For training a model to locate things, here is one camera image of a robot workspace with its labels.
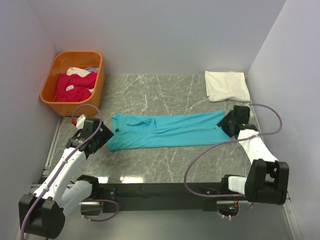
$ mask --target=folded white cloth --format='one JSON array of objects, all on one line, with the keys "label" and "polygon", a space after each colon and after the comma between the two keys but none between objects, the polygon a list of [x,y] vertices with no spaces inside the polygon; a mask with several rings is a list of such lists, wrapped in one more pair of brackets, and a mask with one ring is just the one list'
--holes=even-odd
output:
[{"label": "folded white cloth", "polygon": [[85,77],[89,74],[90,72],[78,67],[69,67],[68,71],[66,71],[66,74],[68,76],[72,75],[72,74],[78,74],[80,77]]},{"label": "folded white cloth", "polygon": [[250,102],[250,95],[243,72],[212,72],[205,71],[206,95],[210,102],[231,99]]}]

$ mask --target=teal pants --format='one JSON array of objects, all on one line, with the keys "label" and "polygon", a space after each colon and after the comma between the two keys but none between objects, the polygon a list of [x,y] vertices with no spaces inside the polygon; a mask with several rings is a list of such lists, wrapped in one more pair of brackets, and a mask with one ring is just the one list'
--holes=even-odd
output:
[{"label": "teal pants", "polygon": [[224,111],[189,115],[112,116],[114,136],[107,142],[110,151],[213,145],[230,138],[217,126]]}]

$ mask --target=white towel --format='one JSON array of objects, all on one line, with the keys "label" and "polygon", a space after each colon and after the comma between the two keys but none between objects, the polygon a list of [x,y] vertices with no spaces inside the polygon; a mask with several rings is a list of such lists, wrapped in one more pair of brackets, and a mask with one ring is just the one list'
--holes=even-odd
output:
[{"label": "white towel", "polygon": [[250,102],[250,95],[243,72],[211,72],[205,71],[206,95],[210,102],[231,99]]}]

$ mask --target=cable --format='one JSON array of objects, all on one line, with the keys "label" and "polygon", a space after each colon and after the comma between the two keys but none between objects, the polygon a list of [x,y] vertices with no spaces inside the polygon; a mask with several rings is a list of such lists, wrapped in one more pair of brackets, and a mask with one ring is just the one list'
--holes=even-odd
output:
[{"label": "cable", "polygon": [[104,219],[92,219],[90,217],[87,217],[87,216],[83,216],[85,219],[89,220],[89,221],[92,221],[92,222],[105,222],[105,221],[108,221],[110,219],[112,219],[114,216],[117,215],[117,213],[119,212],[119,204],[115,201],[112,201],[112,200],[107,200],[107,199],[101,199],[101,200],[94,200],[95,202],[105,202],[105,203],[112,203],[115,205],[116,207],[116,210],[115,210],[115,213],[112,214],[111,216],[107,217],[107,218],[104,218]]},{"label": "cable", "polygon": [[100,122],[98,127],[96,128],[96,130],[87,138],[85,139],[79,146],[77,146],[72,152],[70,152],[70,154],[65,158],[65,160],[62,162],[62,164],[60,165],[60,167],[58,168],[58,170],[55,172],[55,174],[53,175],[53,177],[51,178],[51,180],[48,182],[48,184],[46,185],[46,187],[43,189],[43,191],[40,193],[40,195],[37,197],[37,199],[34,201],[34,203],[31,205],[31,207],[29,208],[28,212],[26,213],[22,225],[21,225],[21,231],[20,231],[20,240],[25,240],[25,228],[28,222],[28,219],[30,217],[30,214],[32,213],[32,211],[35,209],[36,205],[38,204],[38,202],[42,199],[42,197],[46,194],[46,192],[49,190],[49,188],[51,187],[51,185],[54,183],[54,181],[56,180],[56,178],[59,176],[60,172],[62,171],[62,169],[64,168],[64,166],[68,163],[68,160],[72,157],[73,154],[75,154],[76,151],[78,151],[83,145],[85,145],[89,140],[91,140],[94,135],[100,131],[101,125],[102,125],[102,114],[101,111],[94,105],[92,104],[81,104],[79,106],[77,106],[75,108],[75,110],[73,111],[72,114],[72,119],[75,118],[75,113],[76,111],[83,107],[83,106],[89,106],[89,107],[93,107],[95,108],[99,115],[100,115]]},{"label": "cable", "polygon": [[230,144],[230,143],[238,143],[238,142],[241,142],[241,141],[246,141],[246,140],[250,140],[250,139],[253,139],[255,137],[258,137],[258,136],[262,136],[262,135],[273,135],[273,134],[277,134],[278,132],[280,132],[280,130],[282,129],[282,126],[283,126],[283,123],[282,123],[282,119],[280,117],[280,115],[276,112],[276,110],[274,110],[273,108],[267,106],[267,105],[264,105],[264,104],[250,104],[251,106],[260,106],[260,107],[264,107],[264,108],[267,108],[269,110],[271,110],[278,118],[279,120],[279,128],[276,130],[276,131],[273,131],[273,132],[261,132],[257,135],[252,135],[252,136],[249,136],[249,137],[246,137],[246,138],[242,138],[242,139],[232,139],[232,140],[229,140],[229,141],[222,141],[222,142],[219,142],[211,147],[209,147],[207,150],[203,151],[202,153],[200,153],[199,156],[197,156],[194,160],[191,161],[191,163],[189,164],[189,166],[186,168],[186,171],[184,173],[184,178],[183,178],[183,183],[184,183],[184,186],[185,188],[192,194],[196,195],[196,196],[200,196],[200,197],[204,197],[204,198],[227,198],[227,197],[244,197],[244,195],[242,194],[217,194],[217,195],[207,195],[207,194],[202,194],[202,193],[199,193],[199,192],[196,192],[196,191],[193,191],[189,186],[188,186],[188,183],[187,183],[187,175],[188,175],[188,172],[189,170],[191,169],[191,167],[195,164],[195,162],[201,158],[204,154],[206,154],[207,152],[209,152],[210,150],[214,149],[215,147],[218,147],[220,145],[223,145],[223,144]]},{"label": "cable", "polygon": [[230,217],[230,218],[231,218],[231,219],[235,219],[235,218],[238,218],[238,217],[242,216],[243,214],[245,214],[246,212],[248,212],[248,211],[252,208],[253,205],[254,205],[254,203],[251,202],[250,205],[249,205],[243,212],[241,212],[240,214],[237,214],[237,215],[235,215],[235,216],[232,216],[232,217]]}]

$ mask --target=light purple wall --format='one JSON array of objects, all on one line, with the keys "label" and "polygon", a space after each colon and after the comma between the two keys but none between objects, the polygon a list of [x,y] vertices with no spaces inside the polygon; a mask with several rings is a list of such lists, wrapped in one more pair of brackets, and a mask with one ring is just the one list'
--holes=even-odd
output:
[{"label": "light purple wall", "polygon": [[[290,166],[289,194],[306,240],[320,238],[320,1],[287,0],[248,73],[255,103],[274,107],[283,130],[265,138]],[[277,127],[264,109],[261,128]]]},{"label": "light purple wall", "polygon": [[0,43],[0,239],[11,240],[58,123],[39,99],[56,51],[25,0],[1,2]]},{"label": "light purple wall", "polygon": [[56,49],[121,74],[247,72],[285,0],[29,0]]}]

